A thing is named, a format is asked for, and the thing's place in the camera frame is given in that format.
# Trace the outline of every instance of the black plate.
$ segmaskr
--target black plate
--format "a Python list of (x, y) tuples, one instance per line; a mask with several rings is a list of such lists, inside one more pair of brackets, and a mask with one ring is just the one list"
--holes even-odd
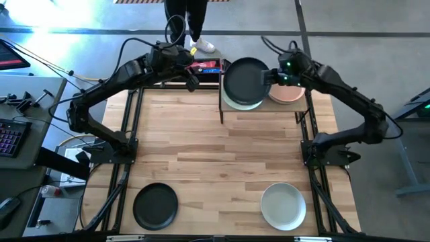
[(266, 64), (256, 58), (246, 57), (234, 61), (224, 76), (227, 96), (240, 105), (253, 105), (263, 101), (271, 85), (264, 85), (261, 71), (268, 70)]
[(142, 228), (156, 231), (173, 222), (177, 208), (175, 191), (166, 184), (153, 183), (137, 194), (133, 203), (133, 215)]

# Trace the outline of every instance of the desk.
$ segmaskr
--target desk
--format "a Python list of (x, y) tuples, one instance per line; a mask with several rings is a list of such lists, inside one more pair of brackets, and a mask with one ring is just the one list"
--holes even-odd
[[(123, 91), (107, 101), (103, 124), (113, 130), (121, 127), (126, 96)], [(312, 96), (319, 130), (336, 132), (330, 97)], [(229, 112), (220, 124), (218, 90), (145, 90), (143, 97), (121, 234), (317, 234), (308, 170), (300, 153), (302, 132), (293, 112)], [(86, 223), (106, 199), (111, 170), (112, 165), (102, 165), (89, 180), (83, 199)], [(327, 167), (327, 175), (333, 203), (359, 231), (347, 174)], [(142, 229), (132, 214), (135, 196), (153, 182), (170, 185), (180, 203), (175, 221), (160, 231)], [(296, 186), (305, 198), (306, 218), (293, 231), (278, 231), (261, 215), (261, 195), (274, 182)], [(111, 221), (115, 214), (114, 204)], [(324, 206), (322, 215), (327, 220)]]
[[(26, 112), (28, 116), (47, 122), (51, 121), (51, 117), (48, 115), (48, 108), (60, 99), (65, 85), (66, 81), (57, 77), (0, 75), (1, 92), (4, 91), (1, 95), (13, 93), (17, 95), (17, 98), (21, 98), (24, 91), (28, 91), (33, 98), (36, 99), (43, 94), (43, 89), (49, 90), (54, 95), (54, 98), (45, 97), (40, 102), (39, 108), (30, 108)], [(15, 107), (7, 106), (6, 104), (0, 104), (0, 106), (0, 118), (12, 119), (14, 116), (19, 115), (15, 111)], [(10, 165), (10, 168), (18, 168), (18, 166), (13, 165), (13, 163), (25, 161), (25, 164), (20, 167), (22, 169), (0, 169), (0, 201), (8, 197), (16, 196), (21, 191), (30, 187), (42, 185), (44, 180), (46, 168), (34, 167), (32, 163), (36, 160), (39, 152), (38, 148), (42, 146), (49, 124), (36, 120), (30, 120), (29, 122), (33, 124), (17, 158), (10, 159), (0, 157), (0, 164), (2, 167), (8, 167), (8, 165)], [(21, 205), (19, 205), (19, 208), (13, 215), (9, 226), (0, 231), (0, 238), (22, 236), (38, 192), (39, 189), (33, 189), (19, 197)]]

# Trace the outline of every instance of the white sneaker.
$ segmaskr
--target white sneaker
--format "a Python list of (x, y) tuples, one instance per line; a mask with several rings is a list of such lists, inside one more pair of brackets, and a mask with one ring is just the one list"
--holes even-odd
[(193, 39), (189, 41), (189, 45), (193, 48), (196, 47), (198, 50), (201, 50), (206, 53), (213, 53), (215, 52), (215, 46), (205, 40), (202, 40), (200, 37), (197, 42), (194, 42)]

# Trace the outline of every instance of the black pants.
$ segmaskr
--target black pants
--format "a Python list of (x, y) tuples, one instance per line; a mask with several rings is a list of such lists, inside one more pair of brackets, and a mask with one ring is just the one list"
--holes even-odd
[[(167, 19), (173, 15), (180, 15), (185, 19), (185, 13), (188, 13), (189, 35), (194, 42), (200, 38), (202, 33), (207, 6), (208, 0), (165, 0), (164, 2)], [(178, 17), (175, 17), (170, 21), (169, 27), (172, 31), (170, 40), (174, 42), (182, 33), (183, 23)], [(177, 42), (177, 45), (183, 46), (184, 44), (185, 35)]]

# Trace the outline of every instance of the white bowl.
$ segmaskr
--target white bowl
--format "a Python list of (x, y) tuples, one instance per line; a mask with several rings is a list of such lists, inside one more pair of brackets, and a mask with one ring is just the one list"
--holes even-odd
[(297, 188), (287, 183), (276, 183), (264, 191), (261, 211), (271, 226), (281, 231), (290, 231), (303, 223), (306, 203)]

